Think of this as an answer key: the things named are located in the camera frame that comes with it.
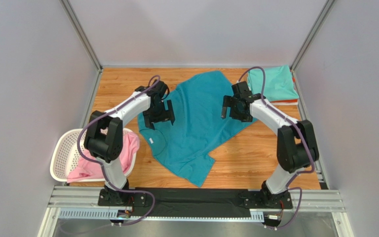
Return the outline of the teal t shirt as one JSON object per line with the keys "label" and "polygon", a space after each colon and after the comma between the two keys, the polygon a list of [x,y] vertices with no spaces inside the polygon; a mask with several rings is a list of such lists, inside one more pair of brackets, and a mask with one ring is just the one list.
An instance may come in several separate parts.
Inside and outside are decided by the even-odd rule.
{"label": "teal t shirt", "polygon": [[232,94],[231,83],[222,72],[206,72],[178,84],[169,94],[174,123],[159,122],[150,129],[139,114],[139,133],[153,157],[173,174],[201,187],[215,163],[209,153],[250,126],[221,118],[223,97]]}

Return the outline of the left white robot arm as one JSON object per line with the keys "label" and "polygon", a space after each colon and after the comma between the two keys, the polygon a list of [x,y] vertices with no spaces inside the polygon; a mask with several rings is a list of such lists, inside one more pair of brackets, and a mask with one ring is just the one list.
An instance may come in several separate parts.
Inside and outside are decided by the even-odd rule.
{"label": "left white robot arm", "polygon": [[167,99],[170,90],[162,81],[156,80],[150,86],[140,86],[124,102],[107,112],[94,111],[86,128],[84,148],[101,166],[105,185],[100,191],[99,206],[131,205],[134,192],[119,159],[123,150],[123,129],[133,118],[143,115],[144,126],[155,128],[155,123],[169,121],[175,116],[171,100]]}

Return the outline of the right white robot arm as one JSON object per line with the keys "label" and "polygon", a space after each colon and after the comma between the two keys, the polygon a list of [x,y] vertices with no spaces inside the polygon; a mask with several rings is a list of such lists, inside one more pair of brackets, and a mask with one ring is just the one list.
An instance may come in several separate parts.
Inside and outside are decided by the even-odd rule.
{"label": "right white robot arm", "polygon": [[277,136],[278,165],[253,197],[260,205],[280,207],[289,197],[290,184],[300,175],[313,173],[319,150],[314,128],[308,120],[297,120],[276,108],[262,94],[254,94],[247,82],[232,85],[225,95],[221,117],[241,122],[261,121]]}

